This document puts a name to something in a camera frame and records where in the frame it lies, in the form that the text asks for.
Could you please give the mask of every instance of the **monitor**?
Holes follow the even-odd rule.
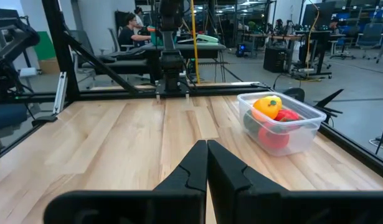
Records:
[[[0,9],[0,18],[19,18],[15,9]]]
[[[315,4],[319,9],[319,17],[316,27],[329,26],[335,9],[335,2],[324,2]],[[312,26],[317,17],[317,8],[313,4],[306,5],[305,14],[303,16],[303,26]]]

